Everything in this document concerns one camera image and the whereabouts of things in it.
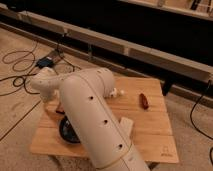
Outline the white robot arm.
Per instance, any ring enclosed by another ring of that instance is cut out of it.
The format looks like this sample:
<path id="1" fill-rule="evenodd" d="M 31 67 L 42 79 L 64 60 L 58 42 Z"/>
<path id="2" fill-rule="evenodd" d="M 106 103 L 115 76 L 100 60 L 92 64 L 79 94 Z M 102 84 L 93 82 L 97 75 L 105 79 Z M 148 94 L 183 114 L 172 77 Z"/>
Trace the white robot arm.
<path id="1" fill-rule="evenodd" d="M 57 75 L 44 68 L 31 79 L 31 86 L 45 102 L 59 92 L 65 115 L 97 171 L 150 171 L 106 103 L 115 87 L 109 69 Z"/>

